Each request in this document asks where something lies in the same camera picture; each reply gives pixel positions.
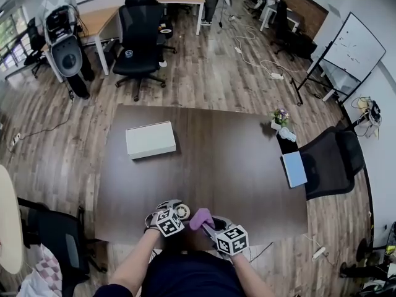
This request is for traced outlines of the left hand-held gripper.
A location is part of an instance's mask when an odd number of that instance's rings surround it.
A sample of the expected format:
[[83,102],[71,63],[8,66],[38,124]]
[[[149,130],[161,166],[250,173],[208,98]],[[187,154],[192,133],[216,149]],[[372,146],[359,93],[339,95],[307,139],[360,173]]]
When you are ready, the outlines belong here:
[[179,199],[166,200],[158,204],[156,207],[157,212],[151,213],[145,219],[146,229],[156,229],[164,237],[169,237],[182,231],[184,225],[174,210],[180,204],[182,204],[182,201]]

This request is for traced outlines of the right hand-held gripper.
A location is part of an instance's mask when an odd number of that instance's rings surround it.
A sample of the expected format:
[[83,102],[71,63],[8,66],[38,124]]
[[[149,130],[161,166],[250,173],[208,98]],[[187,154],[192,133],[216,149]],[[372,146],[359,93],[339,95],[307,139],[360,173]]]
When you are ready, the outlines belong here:
[[[213,216],[213,223],[203,223],[205,234],[216,244],[217,251],[222,254],[234,256],[249,247],[247,231],[241,225],[235,225],[230,219]],[[217,234],[216,228],[228,228]]]

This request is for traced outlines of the cream cylindrical object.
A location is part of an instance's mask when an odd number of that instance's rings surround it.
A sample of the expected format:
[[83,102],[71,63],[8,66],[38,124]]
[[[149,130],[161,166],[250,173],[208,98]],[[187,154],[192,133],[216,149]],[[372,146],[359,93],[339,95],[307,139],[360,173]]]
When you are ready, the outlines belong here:
[[190,208],[183,203],[176,205],[174,210],[181,221],[188,220],[191,215]]

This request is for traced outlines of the purple cleaning cloth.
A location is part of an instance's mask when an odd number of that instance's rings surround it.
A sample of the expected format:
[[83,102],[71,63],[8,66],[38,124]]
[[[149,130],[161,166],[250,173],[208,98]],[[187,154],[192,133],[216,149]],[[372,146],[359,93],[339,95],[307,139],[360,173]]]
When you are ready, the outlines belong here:
[[215,228],[214,220],[208,208],[199,208],[189,221],[189,227],[193,231],[197,231],[204,224]]

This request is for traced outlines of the person's left forearm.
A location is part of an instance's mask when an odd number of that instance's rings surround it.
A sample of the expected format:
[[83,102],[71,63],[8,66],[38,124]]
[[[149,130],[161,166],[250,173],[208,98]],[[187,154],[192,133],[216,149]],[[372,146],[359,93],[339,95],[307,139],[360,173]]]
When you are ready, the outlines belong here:
[[158,230],[148,229],[126,259],[115,270],[109,284],[121,285],[135,296],[142,286],[152,251],[160,235],[161,233]]

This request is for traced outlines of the person's right forearm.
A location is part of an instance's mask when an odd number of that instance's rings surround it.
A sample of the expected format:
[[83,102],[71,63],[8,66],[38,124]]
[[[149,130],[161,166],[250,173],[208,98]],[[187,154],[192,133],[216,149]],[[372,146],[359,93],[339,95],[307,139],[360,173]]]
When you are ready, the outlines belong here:
[[231,261],[246,297],[275,297],[242,253],[231,256]]

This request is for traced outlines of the person's navy shirt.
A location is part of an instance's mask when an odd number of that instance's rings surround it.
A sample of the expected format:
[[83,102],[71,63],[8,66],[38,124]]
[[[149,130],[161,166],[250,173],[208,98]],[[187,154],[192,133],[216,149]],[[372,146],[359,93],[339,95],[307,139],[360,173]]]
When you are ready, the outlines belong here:
[[205,251],[162,252],[149,263],[141,297],[246,297],[228,260]]

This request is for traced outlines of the flat white box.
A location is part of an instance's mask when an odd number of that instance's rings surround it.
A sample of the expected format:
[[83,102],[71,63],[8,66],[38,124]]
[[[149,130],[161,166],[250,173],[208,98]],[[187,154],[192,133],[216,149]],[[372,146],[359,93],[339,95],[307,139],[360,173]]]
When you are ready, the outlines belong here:
[[170,121],[126,129],[127,154],[131,160],[176,151]]

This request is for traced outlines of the light blue notebook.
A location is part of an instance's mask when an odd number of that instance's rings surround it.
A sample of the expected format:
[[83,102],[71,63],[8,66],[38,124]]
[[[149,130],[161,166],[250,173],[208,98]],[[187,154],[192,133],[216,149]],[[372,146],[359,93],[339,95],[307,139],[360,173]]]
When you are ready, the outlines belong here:
[[303,161],[298,151],[283,154],[282,161],[291,188],[307,183]]

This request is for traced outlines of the black tray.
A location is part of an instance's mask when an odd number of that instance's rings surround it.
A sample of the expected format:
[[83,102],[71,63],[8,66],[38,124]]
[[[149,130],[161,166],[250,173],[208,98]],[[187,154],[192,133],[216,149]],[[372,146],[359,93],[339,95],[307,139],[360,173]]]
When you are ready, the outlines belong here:
[[289,139],[282,138],[279,133],[276,135],[276,138],[278,140],[282,154],[288,154],[298,151],[298,145],[296,142],[292,142]]

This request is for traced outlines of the black mesh office chair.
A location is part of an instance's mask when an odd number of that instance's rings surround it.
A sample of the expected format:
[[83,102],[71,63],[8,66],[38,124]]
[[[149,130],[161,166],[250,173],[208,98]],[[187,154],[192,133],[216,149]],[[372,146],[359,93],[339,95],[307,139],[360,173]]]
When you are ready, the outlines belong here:
[[276,55],[285,52],[294,61],[295,56],[303,59],[310,59],[317,45],[314,41],[299,29],[292,32],[288,25],[287,4],[280,0],[277,3],[277,14],[275,16],[275,39],[270,45],[277,45],[278,49],[274,52]]
[[22,220],[23,241],[26,248],[42,244],[57,258],[62,273],[62,297],[73,297],[76,286],[89,279],[90,267],[100,273],[107,268],[94,261],[91,244],[98,239],[88,239],[84,229],[84,208],[77,216],[50,210],[46,205],[18,198],[18,204],[28,208],[27,220]]
[[307,177],[306,199],[347,194],[364,167],[356,134],[329,127],[299,149]]
[[[163,23],[164,5],[157,0],[124,0],[118,9],[122,28],[122,50],[113,66],[113,73],[121,75],[116,87],[128,80],[137,81],[134,101],[139,101],[140,86],[143,79],[151,79],[166,87],[166,81],[155,75],[164,63],[163,49],[166,38],[160,36]],[[133,51],[133,57],[127,58],[126,50]]]

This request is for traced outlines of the purple flowers in white pot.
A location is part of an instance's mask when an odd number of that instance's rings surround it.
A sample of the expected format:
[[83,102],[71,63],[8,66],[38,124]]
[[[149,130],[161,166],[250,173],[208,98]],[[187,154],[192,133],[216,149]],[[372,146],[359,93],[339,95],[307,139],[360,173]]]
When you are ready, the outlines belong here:
[[289,113],[286,109],[278,108],[273,112],[271,128],[278,131],[285,127],[289,120]]

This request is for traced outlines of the pink checkered cloth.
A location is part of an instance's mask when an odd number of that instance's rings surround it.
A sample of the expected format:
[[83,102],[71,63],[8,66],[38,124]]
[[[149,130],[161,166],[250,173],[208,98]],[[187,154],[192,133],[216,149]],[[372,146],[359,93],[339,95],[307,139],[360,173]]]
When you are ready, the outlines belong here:
[[43,244],[39,256],[16,297],[62,297],[62,272],[57,258]]

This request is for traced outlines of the round cream table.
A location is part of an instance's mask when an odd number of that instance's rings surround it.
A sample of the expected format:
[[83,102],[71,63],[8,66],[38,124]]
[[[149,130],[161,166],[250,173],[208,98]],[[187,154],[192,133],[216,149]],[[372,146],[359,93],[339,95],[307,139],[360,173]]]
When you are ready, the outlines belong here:
[[9,273],[20,272],[24,244],[19,203],[11,177],[0,165],[0,265]]

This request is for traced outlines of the black computer tower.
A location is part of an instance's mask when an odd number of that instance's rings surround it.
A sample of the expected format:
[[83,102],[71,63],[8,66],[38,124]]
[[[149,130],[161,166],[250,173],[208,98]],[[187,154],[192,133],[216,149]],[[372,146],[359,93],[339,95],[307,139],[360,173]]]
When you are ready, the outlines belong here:
[[118,45],[118,40],[110,40],[103,44],[103,52],[105,55],[105,60],[107,65],[112,65],[112,63],[117,59],[116,47]]

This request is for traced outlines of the grey oval hard-shell case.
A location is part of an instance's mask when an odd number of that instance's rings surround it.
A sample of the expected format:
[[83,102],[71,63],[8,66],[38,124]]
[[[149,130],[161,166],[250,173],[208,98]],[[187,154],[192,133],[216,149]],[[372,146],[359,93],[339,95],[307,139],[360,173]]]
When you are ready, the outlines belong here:
[[82,68],[82,52],[74,35],[60,38],[51,46],[55,66],[64,77],[78,74]]

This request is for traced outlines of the black backpack rig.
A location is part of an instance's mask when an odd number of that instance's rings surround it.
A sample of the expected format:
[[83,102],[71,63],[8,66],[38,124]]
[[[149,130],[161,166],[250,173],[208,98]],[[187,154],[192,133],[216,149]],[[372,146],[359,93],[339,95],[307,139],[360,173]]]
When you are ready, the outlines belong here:
[[53,9],[45,17],[45,33],[50,43],[60,38],[73,35],[76,25],[74,7],[65,4]]

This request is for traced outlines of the whiteboard on black stand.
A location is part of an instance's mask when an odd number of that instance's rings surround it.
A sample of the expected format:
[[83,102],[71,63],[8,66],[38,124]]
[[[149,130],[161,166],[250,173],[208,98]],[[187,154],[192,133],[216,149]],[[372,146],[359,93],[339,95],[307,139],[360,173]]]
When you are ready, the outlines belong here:
[[[342,105],[366,81],[385,53],[385,48],[370,29],[350,12],[334,39],[314,53],[303,81],[299,85],[291,81],[298,96],[297,105],[303,104],[299,91],[308,81],[329,89],[329,97],[338,94]],[[324,72],[330,80],[329,84],[312,76],[318,66],[325,65],[328,65]]]

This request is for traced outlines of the window with dark frame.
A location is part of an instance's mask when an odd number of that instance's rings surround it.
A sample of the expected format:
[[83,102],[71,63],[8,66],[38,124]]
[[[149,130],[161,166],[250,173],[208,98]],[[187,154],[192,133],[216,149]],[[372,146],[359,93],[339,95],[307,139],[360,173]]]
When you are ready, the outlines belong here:
[[21,66],[29,51],[27,21],[20,7],[0,23],[0,71]]

